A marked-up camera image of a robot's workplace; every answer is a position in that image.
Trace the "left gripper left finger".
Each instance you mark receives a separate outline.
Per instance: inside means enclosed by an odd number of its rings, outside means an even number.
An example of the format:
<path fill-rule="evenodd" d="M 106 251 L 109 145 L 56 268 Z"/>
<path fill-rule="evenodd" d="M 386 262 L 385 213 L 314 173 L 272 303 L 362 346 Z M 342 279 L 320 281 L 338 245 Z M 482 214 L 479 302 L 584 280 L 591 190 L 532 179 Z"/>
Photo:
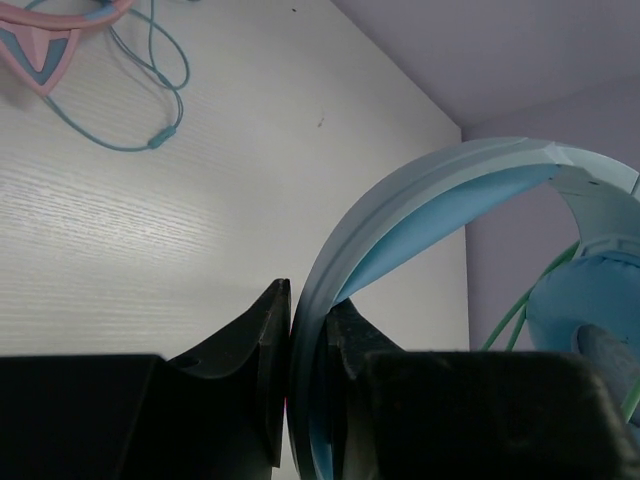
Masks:
<path fill-rule="evenodd" d="M 253 453 L 281 465 L 289 365 L 291 284 L 274 280 L 239 317 L 169 361 L 195 389 L 186 392 L 186 440 L 207 459 Z"/>

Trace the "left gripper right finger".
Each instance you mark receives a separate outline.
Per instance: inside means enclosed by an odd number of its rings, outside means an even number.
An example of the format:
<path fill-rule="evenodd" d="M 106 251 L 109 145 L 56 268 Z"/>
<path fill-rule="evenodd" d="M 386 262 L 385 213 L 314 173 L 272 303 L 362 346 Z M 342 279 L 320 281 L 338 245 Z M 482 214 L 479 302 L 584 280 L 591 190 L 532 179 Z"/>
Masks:
<path fill-rule="evenodd" d="M 405 352 L 351 300 L 327 315 L 327 393 L 331 471 L 336 479 L 395 479 L 408 422 L 397 372 Z"/>

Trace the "light blue headphones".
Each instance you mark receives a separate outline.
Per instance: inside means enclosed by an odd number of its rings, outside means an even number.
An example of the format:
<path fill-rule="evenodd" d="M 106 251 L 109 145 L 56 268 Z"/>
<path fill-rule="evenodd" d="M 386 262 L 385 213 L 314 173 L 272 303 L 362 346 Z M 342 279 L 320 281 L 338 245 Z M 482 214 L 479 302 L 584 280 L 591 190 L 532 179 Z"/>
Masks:
<path fill-rule="evenodd" d="M 311 387 L 325 315 L 348 298 L 508 199 L 549 183 L 569 206 L 576 254 L 631 259 L 639 253 L 639 175 L 609 157 L 528 138 L 465 142 L 385 177 L 345 214 L 302 289 L 292 326 L 288 424 L 297 470 L 329 477 L 329 442 Z"/>

